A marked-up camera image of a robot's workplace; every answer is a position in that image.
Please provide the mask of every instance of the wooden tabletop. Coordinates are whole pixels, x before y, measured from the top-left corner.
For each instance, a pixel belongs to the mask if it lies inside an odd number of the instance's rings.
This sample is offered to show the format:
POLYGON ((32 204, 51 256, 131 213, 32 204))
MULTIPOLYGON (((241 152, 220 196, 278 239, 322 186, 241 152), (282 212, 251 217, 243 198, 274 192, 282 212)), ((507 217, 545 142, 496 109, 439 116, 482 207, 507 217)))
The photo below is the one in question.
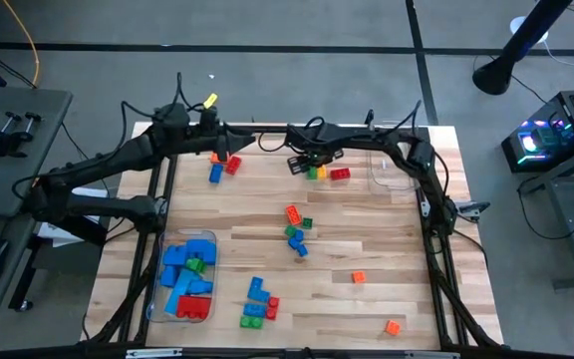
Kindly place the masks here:
MULTIPOLYGON (((148 123, 137 123, 133 136, 148 123)), ((429 127, 430 140, 450 173, 448 194, 468 200, 469 193, 453 127, 429 127)), ((272 149, 282 135, 266 135, 272 149)), ((351 179, 334 182, 291 176, 291 150, 264 153, 256 144, 237 154, 238 173, 208 182, 208 155, 179 157, 166 240, 181 229, 216 234, 218 246, 215 304, 200 324, 151 323, 150 346, 304 347, 325 349, 437 349, 429 275, 416 197, 412 190, 389 190, 409 183, 393 166, 382 169, 382 155, 345 151, 329 170, 349 168, 351 179), (314 219, 306 230, 309 255, 300 258, 283 234, 285 206, 295 204, 314 219), (367 283, 354 284, 351 273, 364 270, 367 283), (275 322, 262 330, 241 329, 239 319, 252 276, 281 299, 275 322), (398 336, 384 332, 388 320, 402 326, 398 336)), ((438 168, 443 177, 443 170, 438 168)), ((164 174, 161 174, 159 192, 164 174)), ((145 194, 149 172, 125 173, 120 197, 145 194)), ((124 223, 121 228, 129 228, 124 223)), ((457 229, 478 239, 475 225, 459 220, 457 229)), ((126 295, 137 235, 126 234, 106 245, 88 308, 86 326, 96 334, 126 295)), ((493 295, 481 252, 466 239, 450 237, 462 301, 491 338, 502 342, 493 295)), ((136 332, 142 303, 135 306, 136 332)), ((452 311, 445 305, 451 338, 452 311)))

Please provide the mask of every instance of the gray desk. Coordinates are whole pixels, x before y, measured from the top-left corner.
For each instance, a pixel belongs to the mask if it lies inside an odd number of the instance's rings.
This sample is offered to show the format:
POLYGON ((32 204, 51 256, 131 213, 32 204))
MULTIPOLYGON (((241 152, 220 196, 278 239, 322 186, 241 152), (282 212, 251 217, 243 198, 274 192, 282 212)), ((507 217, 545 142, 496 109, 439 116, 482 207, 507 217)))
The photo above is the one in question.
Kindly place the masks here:
MULTIPOLYGON (((21 177, 34 176, 38 173, 48 149, 59 131, 71 100, 72 95, 62 91, 0 88, 0 128, 5 123, 3 113, 6 111, 21 115, 30 111, 41 115, 46 120, 36 133, 36 139, 28 144, 30 146, 23 149, 28 154, 28 158, 21 160, 27 161, 14 161, 19 159, 0 161, 0 211, 4 208, 6 213, 9 213, 9 215, 0 216, 0 237, 8 239, 10 242, 5 267, 0 277, 0 305, 22 254, 33 237, 35 227, 35 221, 29 214, 17 214, 21 200, 12 194, 10 189, 12 182, 21 177), (6 232, 1 233, 7 220, 10 220, 10 224, 6 232)), ((30 181, 20 185, 19 191, 25 192, 30 185, 30 181)))

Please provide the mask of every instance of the concrete floor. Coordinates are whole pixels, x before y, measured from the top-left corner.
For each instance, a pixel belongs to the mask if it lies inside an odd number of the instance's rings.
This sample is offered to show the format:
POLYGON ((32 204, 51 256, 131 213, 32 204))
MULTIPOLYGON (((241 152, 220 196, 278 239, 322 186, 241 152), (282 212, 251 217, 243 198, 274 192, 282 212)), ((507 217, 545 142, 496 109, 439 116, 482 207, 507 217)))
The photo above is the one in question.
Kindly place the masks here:
MULTIPOLYGON (((415 3, 424 45, 432 48, 501 48, 510 36, 510 20, 532 6, 521 0, 415 3)), ((413 46, 404 0, 12 4, 37 42, 413 46)), ((0 41, 25 41, 1 4, 0 41)), ((554 49, 574 49, 574 13, 562 15, 549 43, 554 49)), ((0 51, 0 57, 18 71, 32 73, 30 52, 0 51)), ((144 110, 166 103, 176 71, 183 72, 185 92, 194 101, 218 93, 225 121, 254 117, 302 122, 322 115, 332 122, 355 123, 369 108, 377 119, 399 119, 423 97, 414 55, 44 51, 40 57, 41 87, 75 95, 66 124, 89 154, 107 151, 118 139, 121 100, 144 110)), ((481 57, 477 65, 487 61, 481 57)), ((574 354, 574 290, 555 293, 550 283, 572 276, 573 263, 564 242, 541 239, 526 227, 515 194, 522 178, 510 174, 498 147, 541 104, 515 82, 503 96, 481 93, 470 80, 472 57, 428 56, 427 64, 437 119, 457 129, 471 196, 492 203, 480 234, 505 343, 574 354)), ((574 67, 548 57, 527 57, 514 74, 545 99, 574 90, 574 67)), ((131 125, 137 120, 131 116, 131 125)), ((420 123, 427 123, 424 109, 420 123)), ((45 167, 76 158, 72 145, 59 134, 45 167)), ((109 186, 117 183, 109 180, 109 186)), ((537 198, 527 201, 535 225, 549 234, 561 233, 556 223, 535 212, 544 204, 537 198)), ((63 250, 77 250, 69 256, 73 263, 79 255, 98 255, 89 248, 63 250)), ((0 348, 76 342, 96 270, 94 261, 82 266, 79 273, 41 271, 31 288, 36 305, 32 312, 2 308, 0 348)))

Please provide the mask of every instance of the orange lego brick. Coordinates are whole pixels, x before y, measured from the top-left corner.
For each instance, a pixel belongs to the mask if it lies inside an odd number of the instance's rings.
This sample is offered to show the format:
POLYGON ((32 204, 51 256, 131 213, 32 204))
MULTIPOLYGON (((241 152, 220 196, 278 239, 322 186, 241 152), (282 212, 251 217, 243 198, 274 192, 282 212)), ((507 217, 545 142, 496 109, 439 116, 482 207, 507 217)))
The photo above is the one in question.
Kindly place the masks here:
POLYGON ((387 328, 385 331, 391 335, 398 335, 400 334, 400 324, 396 323, 393 320, 387 322, 387 328))
POLYGON ((354 283, 364 283, 367 281, 364 271, 355 271, 352 273, 352 276, 354 277, 354 283))
POLYGON ((226 162, 221 162, 218 160, 218 155, 216 153, 211 153, 211 159, 209 159, 209 161, 213 164, 222 164, 222 165, 227 165, 227 163, 229 162, 229 159, 231 158, 231 156, 229 154, 227 154, 227 161, 226 162))
POLYGON ((302 216, 298 213, 298 209, 296 209, 295 205, 287 205, 287 207, 285 207, 285 212, 287 212, 287 217, 292 225, 300 224, 303 221, 302 216))

